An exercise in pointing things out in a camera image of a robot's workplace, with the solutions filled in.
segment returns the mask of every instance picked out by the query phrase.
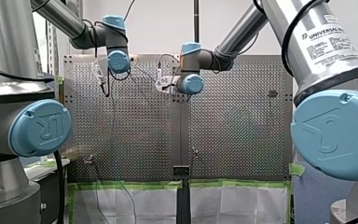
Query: gray cylinder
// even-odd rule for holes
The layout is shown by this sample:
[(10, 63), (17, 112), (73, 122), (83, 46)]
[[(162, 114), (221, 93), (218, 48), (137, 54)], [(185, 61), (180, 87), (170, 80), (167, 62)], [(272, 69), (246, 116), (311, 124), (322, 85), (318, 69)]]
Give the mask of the gray cylinder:
[[(0, 70), (19, 77), (43, 78), (31, 11), (29, 0), (0, 0)], [(0, 82), (12, 81), (0, 76)], [(43, 90), (43, 86), (35, 84), (35, 89)]]
[[(289, 24), (310, 0), (263, 0), (282, 44)], [(287, 61), (298, 84), (295, 103), (311, 94), (358, 78), (358, 52), (324, 0), (317, 1), (290, 38)]]

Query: black bracket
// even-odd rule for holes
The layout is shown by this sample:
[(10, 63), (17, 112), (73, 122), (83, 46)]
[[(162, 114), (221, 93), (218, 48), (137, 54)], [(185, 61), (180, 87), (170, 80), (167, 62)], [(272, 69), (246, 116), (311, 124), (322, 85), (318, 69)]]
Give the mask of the black bracket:
[(190, 174), (189, 166), (173, 166), (173, 175), (186, 176)]

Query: white wall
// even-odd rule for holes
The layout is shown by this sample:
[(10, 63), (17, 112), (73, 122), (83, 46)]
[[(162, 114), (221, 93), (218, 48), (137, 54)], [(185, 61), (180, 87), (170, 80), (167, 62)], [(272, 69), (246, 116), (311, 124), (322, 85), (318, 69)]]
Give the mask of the white wall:
[[(84, 17), (99, 21), (103, 15), (125, 15), (131, 0), (83, 0)], [(200, 43), (214, 49), (252, 0), (200, 0)], [(339, 17), (358, 48), (358, 0), (333, 0)], [(193, 0), (137, 0), (126, 21), (131, 53), (174, 53), (193, 35)], [(248, 54), (280, 54), (268, 25)]]

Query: metal post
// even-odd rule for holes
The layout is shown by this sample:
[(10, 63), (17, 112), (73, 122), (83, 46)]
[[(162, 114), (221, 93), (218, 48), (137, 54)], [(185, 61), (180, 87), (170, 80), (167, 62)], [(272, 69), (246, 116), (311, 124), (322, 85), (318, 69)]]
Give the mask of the metal post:
[(200, 0), (194, 0), (194, 42), (200, 42)]
[[(43, 77), (29, 0), (0, 0), (0, 70), (19, 77)], [(13, 81), (0, 76), (0, 82)]]
[(255, 5), (251, 5), (217, 50), (223, 54), (240, 52), (266, 24), (267, 17)]

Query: metal stand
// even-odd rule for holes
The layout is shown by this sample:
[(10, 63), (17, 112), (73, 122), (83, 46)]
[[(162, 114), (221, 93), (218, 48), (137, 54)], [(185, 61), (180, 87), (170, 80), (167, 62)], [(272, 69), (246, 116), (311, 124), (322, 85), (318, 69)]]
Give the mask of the metal stand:
[(351, 190), (348, 199), (333, 203), (330, 207), (331, 224), (344, 224), (358, 217), (358, 182)]
[(0, 162), (0, 224), (40, 224), (40, 187), (29, 182), (20, 160)]

